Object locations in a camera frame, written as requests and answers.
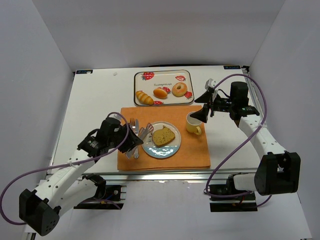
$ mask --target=orange placemat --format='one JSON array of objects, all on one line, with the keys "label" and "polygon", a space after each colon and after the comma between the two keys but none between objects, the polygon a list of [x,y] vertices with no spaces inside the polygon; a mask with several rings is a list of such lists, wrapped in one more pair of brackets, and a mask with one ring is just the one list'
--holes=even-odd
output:
[{"label": "orange placemat", "polygon": [[149,156],[139,149],[139,158],[127,159],[124,153],[118,151],[118,170],[163,170],[163,169],[198,169],[210,167],[210,155],[208,151],[206,131],[204,124],[200,126],[202,134],[196,135],[186,130],[186,117],[190,112],[201,109],[201,106],[147,106],[125,107],[121,114],[126,118],[139,120],[139,127],[146,127],[147,123],[158,121],[173,124],[181,134],[181,146],[178,152],[165,159],[157,159]]}]

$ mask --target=mug handle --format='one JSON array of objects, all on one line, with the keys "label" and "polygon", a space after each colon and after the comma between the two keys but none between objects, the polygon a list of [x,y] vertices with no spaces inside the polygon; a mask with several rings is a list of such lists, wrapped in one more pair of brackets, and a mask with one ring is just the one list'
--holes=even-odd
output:
[{"label": "mug handle", "polygon": [[197,135],[200,135],[202,132],[201,132],[201,128],[200,127],[196,127],[196,132],[194,132],[195,134]]}]

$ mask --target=white plate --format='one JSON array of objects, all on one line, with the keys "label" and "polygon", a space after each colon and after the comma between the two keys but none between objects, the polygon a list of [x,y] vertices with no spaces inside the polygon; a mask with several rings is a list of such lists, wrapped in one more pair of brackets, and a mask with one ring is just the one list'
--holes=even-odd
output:
[{"label": "white plate", "polygon": [[153,131],[162,129],[163,126],[166,126],[175,134],[175,139],[168,143],[166,146],[158,147],[155,145],[155,143],[152,140],[152,134],[149,133],[144,141],[144,144],[142,145],[143,150],[150,155],[151,157],[154,157],[156,159],[166,159],[174,155],[180,148],[181,145],[181,135],[179,130],[172,125],[169,122],[166,121],[156,121],[152,123],[152,126],[154,127]]}]

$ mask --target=croissant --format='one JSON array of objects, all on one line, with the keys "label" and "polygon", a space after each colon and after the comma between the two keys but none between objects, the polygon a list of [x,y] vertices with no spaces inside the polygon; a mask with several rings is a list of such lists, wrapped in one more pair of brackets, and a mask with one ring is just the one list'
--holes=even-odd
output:
[{"label": "croissant", "polygon": [[137,91],[135,95],[138,98],[139,102],[142,104],[147,104],[147,105],[154,104],[154,100],[152,99],[152,97],[148,96],[143,91]]}]

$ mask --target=plate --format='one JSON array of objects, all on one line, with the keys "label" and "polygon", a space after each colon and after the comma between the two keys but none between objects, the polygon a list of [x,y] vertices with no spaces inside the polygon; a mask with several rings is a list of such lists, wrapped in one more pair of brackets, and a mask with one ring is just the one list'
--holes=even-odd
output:
[{"label": "plate", "polygon": [[[187,92],[182,96],[175,96],[172,93],[174,85],[183,83],[187,87]],[[154,90],[161,88],[168,95],[165,99],[157,98]],[[137,106],[149,106],[140,102],[136,96],[137,91],[142,91],[153,99],[152,106],[166,105],[188,105],[194,101],[194,91],[192,87],[190,73],[187,70],[169,71],[141,71],[134,76],[133,101]]]},{"label": "plate", "polygon": [[142,145],[143,150],[148,155],[156,159],[166,159],[174,155],[179,150],[181,145],[181,135],[179,130],[174,125],[166,121],[156,121],[152,123],[152,126],[154,127],[153,131],[162,129],[163,126],[166,126],[172,132],[174,132],[175,139],[172,142],[168,143],[168,145],[166,146],[158,147],[152,141],[152,134],[149,133],[143,140],[144,141],[144,144]]}]

